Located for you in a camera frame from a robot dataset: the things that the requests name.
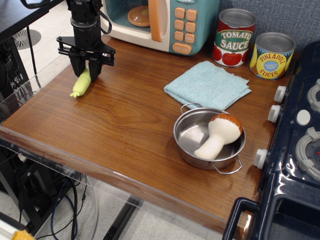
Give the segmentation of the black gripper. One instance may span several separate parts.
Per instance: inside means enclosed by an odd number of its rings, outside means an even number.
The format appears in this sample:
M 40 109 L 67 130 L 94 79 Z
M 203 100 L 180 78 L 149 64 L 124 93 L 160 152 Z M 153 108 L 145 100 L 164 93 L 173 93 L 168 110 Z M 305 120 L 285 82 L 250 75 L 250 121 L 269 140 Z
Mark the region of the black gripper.
M 74 36 L 59 36 L 58 53 L 69 56 L 74 74 L 79 77 L 89 66 L 91 81 L 97 80 L 102 65 L 115 65 L 116 50 L 101 40 L 101 29 L 98 25 L 74 23 Z

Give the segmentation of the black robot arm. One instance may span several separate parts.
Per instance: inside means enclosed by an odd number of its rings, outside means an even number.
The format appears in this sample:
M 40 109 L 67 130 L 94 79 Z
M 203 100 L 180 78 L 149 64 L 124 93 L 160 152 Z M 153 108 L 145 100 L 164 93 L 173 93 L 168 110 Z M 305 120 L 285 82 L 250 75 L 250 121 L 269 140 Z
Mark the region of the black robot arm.
M 80 76 L 86 68 L 88 61 L 90 79 L 95 81 L 101 73 L 102 66 L 115 65 L 116 50 L 105 44 L 102 33 L 108 34 L 101 28 L 101 19 L 108 17 L 101 11 L 103 6 L 100 0 L 68 0 L 68 10 L 71 11 L 70 23 L 74 36 L 59 36 L 58 53 L 70 59 L 74 74 Z

